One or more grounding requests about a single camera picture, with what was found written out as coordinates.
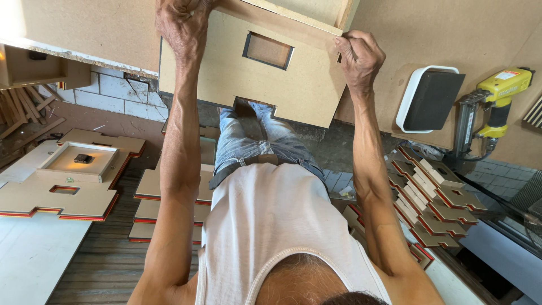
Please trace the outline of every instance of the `wooden floor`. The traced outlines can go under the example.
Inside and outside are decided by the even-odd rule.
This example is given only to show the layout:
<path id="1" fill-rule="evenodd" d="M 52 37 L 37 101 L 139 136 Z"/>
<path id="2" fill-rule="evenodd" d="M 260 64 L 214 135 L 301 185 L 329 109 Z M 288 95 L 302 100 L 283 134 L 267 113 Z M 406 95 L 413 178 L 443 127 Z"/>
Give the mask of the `wooden floor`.
<path id="1" fill-rule="evenodd" d="M 134 199 L 142 170 L 127 168 L 115 189 L 120 194 L 103 222 L 94 222 L 48 304 L 126 304 L 143 273 L 148 243 L 128 241 L 139 206 Z M 197 271 L 192 251 L 190 277 Z"/>

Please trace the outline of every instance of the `jeans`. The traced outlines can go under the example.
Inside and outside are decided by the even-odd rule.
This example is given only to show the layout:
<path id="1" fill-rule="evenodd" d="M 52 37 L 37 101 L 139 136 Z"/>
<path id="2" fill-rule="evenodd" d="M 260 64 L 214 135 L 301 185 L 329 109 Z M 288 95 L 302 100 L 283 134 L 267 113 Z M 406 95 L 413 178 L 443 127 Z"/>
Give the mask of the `jeans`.
<path id="1" fill-rule="evenodd" d="M 325 185 L 324 172 L 316 163 L 311 152 L 298 139 L 292 127 L 283 121 L 271 119 L 272 108 L 257 103 L 250 103 L 256 112 L 264 140 L 255 141 L 247 138 L 237 114 L 230 109 L 223 109 L 220 114 L 220 138 L 216 151 L 215 172 L 239 162 L 246 166 L 243 159 L 257 155 L 276 154 L 278 158 L 301 165 Z"/>

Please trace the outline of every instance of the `white tank top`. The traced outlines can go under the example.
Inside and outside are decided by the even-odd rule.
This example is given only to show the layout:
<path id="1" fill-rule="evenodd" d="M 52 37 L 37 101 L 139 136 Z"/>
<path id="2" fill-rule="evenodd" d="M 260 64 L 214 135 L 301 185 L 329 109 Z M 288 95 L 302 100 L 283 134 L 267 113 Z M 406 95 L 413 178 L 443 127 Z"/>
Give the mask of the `white tank top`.
<path id="1" fill-rule="evenodd" d="M 391 304 L 322 181 L 299 165 L 265 163 L 238 168 L 214 191 L 198 253 L 196 305 L 254 304 L 271 269 L 296 253 L 322 259 L 349 291 Z"/>

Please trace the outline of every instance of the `yellow nail gun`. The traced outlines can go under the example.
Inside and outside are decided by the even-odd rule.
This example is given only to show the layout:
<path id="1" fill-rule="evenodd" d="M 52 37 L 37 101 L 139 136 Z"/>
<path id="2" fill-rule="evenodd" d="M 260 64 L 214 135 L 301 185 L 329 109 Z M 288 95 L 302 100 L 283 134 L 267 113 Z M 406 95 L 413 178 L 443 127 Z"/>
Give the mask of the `yellow nail gun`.
<path id="1" fill-rule="evenodd" d="M 529 68 L 508 68 L 479 83 L 476 90 L 460 100 L 459 119 L 457 122 L 453 157 L 464 160 L 470 152 L 473 136 L 486 139 L 486 155 L 495 149 L 500 137 L 504 136 L 508 125 L 506 119 L 510 112 L 512 96 L 527 89 L 535 71 Z M 491 111 L 488 122 L 473 135 L 478 103 L 485 105 L 485 111 Z"/>

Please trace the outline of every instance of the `black sponge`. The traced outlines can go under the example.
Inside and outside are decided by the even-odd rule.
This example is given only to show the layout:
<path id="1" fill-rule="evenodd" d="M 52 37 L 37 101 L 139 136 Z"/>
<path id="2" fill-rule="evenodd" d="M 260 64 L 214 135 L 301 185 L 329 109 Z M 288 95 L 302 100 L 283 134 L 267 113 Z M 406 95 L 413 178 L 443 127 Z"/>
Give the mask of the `black sponge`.
<path id="1" fill-rule="evenodd" d="M 441 130 L 463 84 L 465 74 L 426 71 L 406 114 L 406 130 Z"/>

